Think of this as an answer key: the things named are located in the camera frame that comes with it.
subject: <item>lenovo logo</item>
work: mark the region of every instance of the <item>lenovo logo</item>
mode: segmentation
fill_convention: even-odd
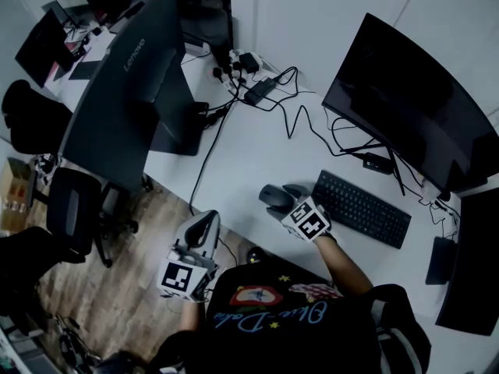
[[[133,50],[132,55],[130,55],[130,58],[128,58],[128,61],[123,66],[123,68],[126,72],[128,72],[128,70],[132,66],[133,61],[135,61],[136,56],[140,53],[140,49],[142,48],[142,46],[145,45],[145,43],[146,43],[146,41],[144,39],[140,39],[140,42],[138,43],[137,47],[135,47],[135,50]]]

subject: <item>curved monitor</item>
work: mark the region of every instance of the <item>curved monitor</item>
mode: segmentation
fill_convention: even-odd
[[[499,173],[499,137],[476,102],[416,43],[370,14],[323,106],[398,151],[442,192]]]

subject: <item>person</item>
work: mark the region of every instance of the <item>person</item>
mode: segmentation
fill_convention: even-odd
[[[183,302],[147,372],[426,372],[430,342],[405,290],[373,287],[332,236],[314,242],[334,283],[256,252],[220,276],[206,315]]]

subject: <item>black and white square marker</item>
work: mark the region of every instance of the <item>black and white square marker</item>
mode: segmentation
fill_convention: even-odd
[[[308,239],[312,239],[324,231],[327,228],[327,224],[316,213],[312,213],[298,228]]]
[[[300,206],[298,206],[294,212],[291,213],[291,218],[295,223],[298,223],[300,220],[302,220],[310,211],[312,208],[308,203],[302,203]]]
[[[166,268],[165,276],[163,277],[161,284],[165,287],[185,292],[189,285],[192,272],[193,270],[190,267],[170,263]]]

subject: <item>black t-shirt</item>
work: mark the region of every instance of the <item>black t-shirt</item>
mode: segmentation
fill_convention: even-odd
[[[199,332],[161,346],[150,372],[425,372],[430,343],[403,288],[343,298],[280,259],[225,271]]]

